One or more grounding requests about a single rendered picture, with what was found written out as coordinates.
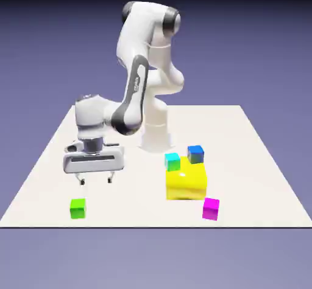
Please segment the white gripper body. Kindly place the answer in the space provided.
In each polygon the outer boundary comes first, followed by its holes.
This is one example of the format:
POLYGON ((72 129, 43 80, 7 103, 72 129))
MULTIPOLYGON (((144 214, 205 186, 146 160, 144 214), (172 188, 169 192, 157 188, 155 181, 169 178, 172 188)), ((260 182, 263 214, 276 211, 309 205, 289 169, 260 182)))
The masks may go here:
POLYGON ((120 145, 103 146, 102 150, 96 153, 69 152, 63 158, 65 173, 104 172, 123 168, 124 147, 120 145))

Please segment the small green cube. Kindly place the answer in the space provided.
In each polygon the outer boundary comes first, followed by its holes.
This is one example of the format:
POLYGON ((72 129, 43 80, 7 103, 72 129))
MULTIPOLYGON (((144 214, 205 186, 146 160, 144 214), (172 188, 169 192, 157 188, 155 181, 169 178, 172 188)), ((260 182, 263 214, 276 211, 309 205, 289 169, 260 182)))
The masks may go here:
POLYGON ((86 199, 75 198, 70 203, 70 216, 71 219, 82 219, 86 216, 86 199))

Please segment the small cyan cube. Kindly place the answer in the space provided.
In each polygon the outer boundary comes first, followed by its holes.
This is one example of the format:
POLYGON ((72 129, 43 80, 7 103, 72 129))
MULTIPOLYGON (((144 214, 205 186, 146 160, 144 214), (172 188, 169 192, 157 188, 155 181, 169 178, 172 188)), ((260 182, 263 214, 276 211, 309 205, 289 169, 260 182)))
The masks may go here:
POLYGON ((165 154, 165 167, 167 172, 180 170, 180 156, 178 153, 165 154))

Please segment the small blue cube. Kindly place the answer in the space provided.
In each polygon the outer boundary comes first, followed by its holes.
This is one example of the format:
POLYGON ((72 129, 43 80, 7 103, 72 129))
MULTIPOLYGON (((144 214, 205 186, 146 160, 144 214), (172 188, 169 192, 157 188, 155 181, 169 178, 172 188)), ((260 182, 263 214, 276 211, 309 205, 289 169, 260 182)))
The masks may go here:
POLYGON ((188 160, 191 164, 204 162, 204 150, 200 145, 188 146, 188 160))

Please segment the small magenta cube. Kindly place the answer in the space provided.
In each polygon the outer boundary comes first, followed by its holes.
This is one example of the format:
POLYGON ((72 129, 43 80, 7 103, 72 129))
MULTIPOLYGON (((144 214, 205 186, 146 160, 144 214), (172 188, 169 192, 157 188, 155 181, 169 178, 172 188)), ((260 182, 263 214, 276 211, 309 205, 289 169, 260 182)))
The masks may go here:
POLYGON ((202 209, 202 218, 216 221, 218 219, 219 200, 214 198, 205 198, 202 209))

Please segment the large yellow box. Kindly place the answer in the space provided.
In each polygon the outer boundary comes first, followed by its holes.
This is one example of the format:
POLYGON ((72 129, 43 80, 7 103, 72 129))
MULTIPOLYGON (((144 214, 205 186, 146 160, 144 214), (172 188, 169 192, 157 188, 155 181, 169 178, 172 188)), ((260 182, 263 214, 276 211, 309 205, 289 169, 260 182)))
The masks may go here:
POLYGON ((186 156, 180 158, 180 170, 166 171, 167 200, 203 200, 207 192, 204 163, 192 164, 186 156))

